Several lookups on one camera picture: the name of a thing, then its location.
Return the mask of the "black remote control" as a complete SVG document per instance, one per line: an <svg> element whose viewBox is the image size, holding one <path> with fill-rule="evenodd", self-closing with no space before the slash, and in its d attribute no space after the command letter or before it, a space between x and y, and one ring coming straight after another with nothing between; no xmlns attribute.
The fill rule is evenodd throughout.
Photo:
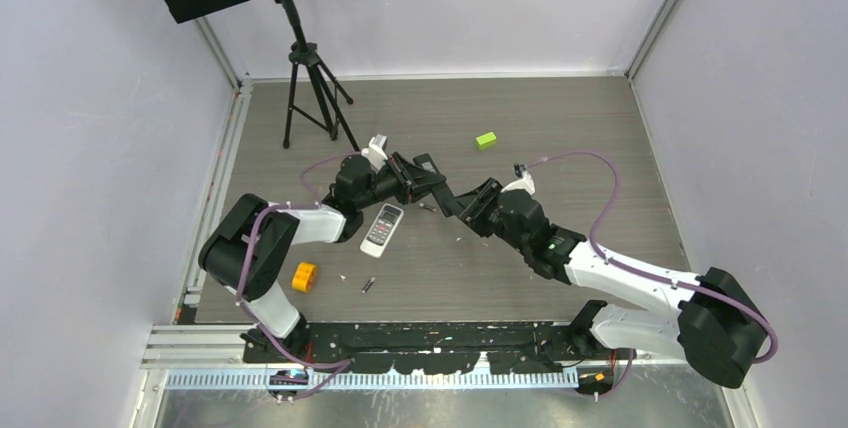
<svg viewBox="0 0 848 428"><path fill-rule="evenodd" d="M414 177L414 188L412 200L422 201L426 196L432 195L435 205L441 210L445 217L452 215L451 203L453 194L447 185L447 179L436 166L429 153L424 153L413 158L414 166L420 173Z"/></svg>

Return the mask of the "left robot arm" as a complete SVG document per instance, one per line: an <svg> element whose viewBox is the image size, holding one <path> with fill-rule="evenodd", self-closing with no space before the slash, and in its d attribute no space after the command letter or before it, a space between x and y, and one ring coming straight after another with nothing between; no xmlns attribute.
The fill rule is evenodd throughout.
<svg viewBox="0 0 848 428"><path fill-rule="evenodd" d="M198 255L199 267L234 295L284 362L298 360L309 340L305 315L278 282L289 249L346 242L362 226L366 208L389 199L417 202L446 185L428 154L372 161L362 151L338 160L336 178L320 201L274 204L252 193L241 196Z"/></svg>

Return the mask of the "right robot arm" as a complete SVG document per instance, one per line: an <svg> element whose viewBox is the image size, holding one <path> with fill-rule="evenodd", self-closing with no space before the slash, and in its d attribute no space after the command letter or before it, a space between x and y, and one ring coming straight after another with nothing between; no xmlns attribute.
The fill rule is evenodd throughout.
<svg viewBox="0 0 848 428"><path fill-rule="evenodd" d="M490 178L460 196L440 186L434 197L446 216L502 240L537 275L633 304L628 310L587 302L570 324L580 356L625 348L663 354L726 388L740 387L758 363L768 337L765 319L729 272L680 272L609 250L551 222L522 182L503 188Z"/></svg>

